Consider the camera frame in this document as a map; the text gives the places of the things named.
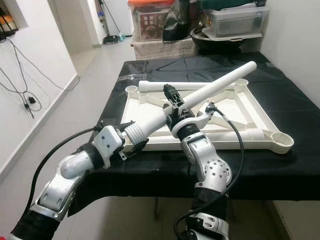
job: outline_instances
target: black tablecloth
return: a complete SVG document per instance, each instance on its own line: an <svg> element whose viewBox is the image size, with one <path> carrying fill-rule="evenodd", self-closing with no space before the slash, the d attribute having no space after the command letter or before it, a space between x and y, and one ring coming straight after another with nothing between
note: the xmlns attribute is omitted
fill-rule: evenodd
<svg viewBox="0 0 320 240"><path fill-rule="evenodd" d="M124 89L137 86L139 80L212 82L248 61L257 63L257 70L245 77L248 88L278 129L295 143L284 155L246 150L243 172L230 197L320 200L320 110L259 52L125 62L99 121L120 123L127 99ZM240 151L217 152L236 174ZM195 169L181 151L142 152L119 167L89 174L77 188L69 214L106 196L192 197L195 182Z"/></svg>

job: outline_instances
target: clear plastic container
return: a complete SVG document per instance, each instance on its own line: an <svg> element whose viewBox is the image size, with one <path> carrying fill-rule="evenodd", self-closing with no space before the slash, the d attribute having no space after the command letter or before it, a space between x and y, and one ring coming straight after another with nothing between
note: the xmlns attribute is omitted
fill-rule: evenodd
<svg viewBox="0 0 320 240"><path fill-rule="evenodd" d="M202 21L210 27L215 38L255 35L261 33L261 28L269 9L266 6L248 8L226 8L216 11L205 9Z"/></svg>
<svg viewBox="0 0 320 240"><path fill-rule="evenodd" d="M162 40L165 20L173 0L129 0L135 41Z"/></svg>

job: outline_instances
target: white pipe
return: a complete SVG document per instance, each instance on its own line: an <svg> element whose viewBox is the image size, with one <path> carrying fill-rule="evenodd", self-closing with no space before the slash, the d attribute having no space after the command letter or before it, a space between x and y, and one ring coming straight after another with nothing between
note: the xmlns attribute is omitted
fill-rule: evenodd
<svg viewBox="0 0 320 240"><path fill-rule="evenodd" d="M187 108L193 108L194 106L205 101L207 98L211 97L214 93L221 91L237 79L240 79L251 73L256 68L257 64L254 61L246 63L245 65L229 72L228 74L186 96L183 99L184 106ZM171 106L166 107L165 109L159 109L157 113L153 115L146 115L145 120L135 122L134 124L128 126L124 131L130 138L133 145L141 143L145 141L150 134L166 124L167 115L171 113L171 111Z"/></svg>
<svg viewBox="0 0 320 240"><path fill-rule="evenodd" d="M162 81L139 81L139 93L154 93L162 92L164 90L164 85L169 84L173 86L177 91L192 91L198 90L207 86L211 82L162 82ZM225 89L234 89L235 83L229 84Z"/></svg>
<svg viewBox="0 0 320 240"><path fill-rule="evenodd" d="M212 83L200 88L199 90L191 93L190 95L183 98L184 105L188 108L202 103L207 98L211 97L214 93L224 89L229 84L233 83L237 79L240 79L247 74L251 73L257 68L257 64L254 61L250 61L241 67L229 72L228 74L220 77Z"/></svg>
<svg viewBox="0 0 320 240"><path fill-rule="evenodd" d="M264 141L265 134L259 128L249 128L245 130L239 131L241 138L243 141ZM228 142L238 142L237 134L233 131L217 131L217 132L207 132L205 135L212 141L212 142L225 142L227 145ZM172 144L172 143L179 143L180 140L173 138L172 135L166 136L151 136L149 138L148 144Z"/></svg>

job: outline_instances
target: black cable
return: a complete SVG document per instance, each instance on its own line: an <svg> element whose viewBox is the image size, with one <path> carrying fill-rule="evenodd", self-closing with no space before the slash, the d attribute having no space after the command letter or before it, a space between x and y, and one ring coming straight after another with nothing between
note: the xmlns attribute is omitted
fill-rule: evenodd
<svg viewBox="0 0 320 240"><path fill-rule="evenodd" d="M23 97L23 95L22 95L24 92L18 91L18 89L16 88L16 86L13 84L13 82L11 81L11 79L8 77L8 75L4 72L4 70L3 70L1 67L0 67L0 72L2 72L2 74L5 76L5 78L10 82L10 84L12 85L12 87L14 88L14 90L11 90L11 89L7 88L2 82L0 82L0 85L1 85L5 90L7 90L7 91L9 91L9 92L12 92L12 93L15 93L15 94L18 94L18 95L21 97L23 104L26 104L27 102L25 102L25 99L24 99L24 97Z"/></svg>
<svg viewBox="0 0 320 240"><path fill-rule="evenodd" d="M20 69L20 73L21 73L21 77L23 79L23 82L24 82L24 85L25 85L25 90L24 91L18 91L18 89L16 88L16 86L14 85L14 83L11 81L11 79L8 77L8 75L4 72L4 70L0 67L0 71L3 73L3 75L6 77L6 79L9 81L9 83L11 84L11 86L14 88L14 90L12 89L9 89L8 87L6 87L3 83L0 82L0 85L6 89L7 91L9 92L12 92L12 93L16 93L18 94L21 99L22 99L22 102L23 102L23 105L24 105L24 108L30 113L30 115L32 116L32 118L34 119L35 116L33 115L32 112L39 112L41 109L42 109L42 104L40 102L40 100L38 99L38 97L29 91L28 89L28 84L27 84L27 81L26 81L26 78L25 78L25 75L24 75L24 72L23 72L23 68L22 68L22 65L21 65L21 62L19 60L19 57L18 57L18 53L17 53L17 48L16 46L13 44L13 50L14 50L14 55L15 55L15 58L18 62L18 66L19 66L19 69ZM25 96L25 94L28 93L28 94L31 94L36 100L37 102L39 103L39 109L31 109L30 108L30 105L28 104L28 100Z"/></svg>
<svg viewBox="0 0 320 240"><path fill-rule="evenodd" d="M33 94L33 93L30 92L30 91L26 91L25 93L23 93L23 97L24 97L25 100L27 100L27 99L26 99L26 96L25 96L25 94L27 94L27 93L28 93L28 94L31 94L31 95L35 98L35 100L37 100L37 102L39 103L39 109L34 110L34 109L30 108L30 110L31 110L32 112L39 112L39 111L42 109L42 104L41 104L40 100L37 98L37 96L36 96L35 94Z"/></svg>
<svg viewBox="0 0 320 240"><path fill-rule="evenodd" d="M230 189L234 186L234 184L236 183L236 181L239 179L240 177L240 174L243 170L243 167L244 167L244 159L245 159L245 147L244 147L244 143L243 143L243 140L241 138L241 135L239 133L239 131L237 130L236 126L228 119L226 118L226 116L219 110L217 109L216 107L214 107L214 110L219 113L224 120L226 120L226 122L231 126L231 128L235 131L235 134L238 138L238 141L239 141L239 144L240 144L240 149L241 149L241 162L240 162L240 167L239 167L239 170L236 174L236 176L234 177L234 179L232 179L231 183L225 188L225 190L223 192L221 192L221 194L214 198L212 201L206 203L205 205L197 208L197 209L194 209L194 210L191 210L183 215L181 215L173 224L173 229L174 229L174 233L175 235L177 236L177 238L179 240L184 240L183 236L181 235L181 233L179 232L178 230L178 224L179 222L181 222L183 219L193 215L193 214L197 214L197 213L200 213L200 212L203 212L205 209L209 208L212 204L214 204L217 200L221 199L227 192L230 191Z"/></svg>
<svg viewBox="0 0 320 240"><path fill-rule="evenodd" d="M21 73L21 76L22 76L22 79L23 79L23 82L24 82L24 85L25 85L25 92L28 92L28 85L27 85L27 81L25 79L25 75L24 75L24 72L22 71L22 66L21 66L21 62L19 60L19 57L18 57L18 53L17 53L17 50L16 50L16 46L13 45L13 50L14 50L14 54L15 54L15 58L18 62L18 65L19 65L19 69L20 69L20 73Z"/></svg>
<svg viewBox="0 0 320 240"><path fill-rule="evenodd" d="M65 91L65 92L71 92L80 82L80 77L78 78L78 81L74 84L74 86L71 88L71 89L64 89L63 87L60 87L59 85L57 85L50 77L48 77L47 75L45 75L32 61L30 61L22 52L21 50L17 47L17 45L15 45L12 40L7 37L6 38L7 41L16 48L16 50L21 54L21 56L27 60L35 69L37 69L37 71L42 75L44 76L46 79L48 79L56 88L58 89L61 89L62 91Z"/></svg>
<svg viewBox="0 0 320 240"><path fill-rule="evenodd" d="M38 176L39 176L39 173L41 171L41 169L44 167L44 165L46 164L46 162L49 160L49 158L58 150L60 149L63 145L65 145L66 143L70 142L72 139L75 139L76 137L79 137L80 135L83 135L83 134L86 134L86 133L89 133L89 132L92 132L92 131L96 131L98 128L95 126L95 127L92 127L92 128L89 128L89 129L86 129L86 130L83 130L83 131L80 131L68 138L66 138L65 140L63 140L62 142L60 142L58 145L56 145L45 157L44 159L40 162L39 166L37 167L37 169L35 170L35 173L33 175L33 178L32 178L32 183L31 183L31 189L30 189L30 194L29 194L29 199L28 199L28 202L25 206L25 209L24 209L24 212L22 214L22 216L24 216L30 206L31 206L31 203L32 203L32 200L34 198L34 195L35 195L35 189L36 189L36 183L37 183L37 179L38 179Z"/></svg>

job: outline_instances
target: black cylindrical part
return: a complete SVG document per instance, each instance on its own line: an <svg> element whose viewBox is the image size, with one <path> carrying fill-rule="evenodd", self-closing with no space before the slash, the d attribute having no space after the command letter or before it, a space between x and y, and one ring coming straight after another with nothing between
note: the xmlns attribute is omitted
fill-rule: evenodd
<svg viewBox="0 0 320 240"><path fill-rule="evenodd" d="M183 126L182 128L180 128L176 134L177 134L178 138L180 139L180 141L182 141L185 137L188 137L192 134L196 134L198 132L200 132L200 130L197 127L197 125L194 123L190 123L190 124L187 124L187 125Z"/></svg>
<svg viewBox="0 0 320 240"><path fill-rule="evenodd" d="M198 209L203 207L204 205L212 202L212 200L220 197L220 192L203 188L197 187L194 190L194 198L192 201L192 210ZM227 218L227 197L223 196L216 200L212 205L206 207L205 209L200 211L201 213L208 214L210 216L219 218L221 220L226 220ZM196 217L187 217L186 225L189 230L195 230L199 233L202 233L208 237L211 237L215 240L221 240L223 238L222 235L216 233L212 230L206 229L204 227L204 220L201 218Z"/></svg>
<svg viewBox="0 0 320 240"><path fill-rule="evenodd" d="M28 211L11 234L23 240L51 240L60 222L35 211Z"/></svg>
<svg viewBox="0 0 320 240"><path fill-rule="evenodd" d="M78 152L86 151L89 155L94 169L99 169L105 165L98 149L90 143L83 144L77 149Z"/></svg>
<svg viewBox="0 0 320 240"><path fill-rule="evenodd" d="M194 189L194 198L192 201L192 210L202 207L203 205L211 202L213 199L218 198L220 192L204 188L196 187ZM215 216L219 219L226 220L227 217L227 197L223 196L215 201L212 206L207 207L202 213Z"/></svg>

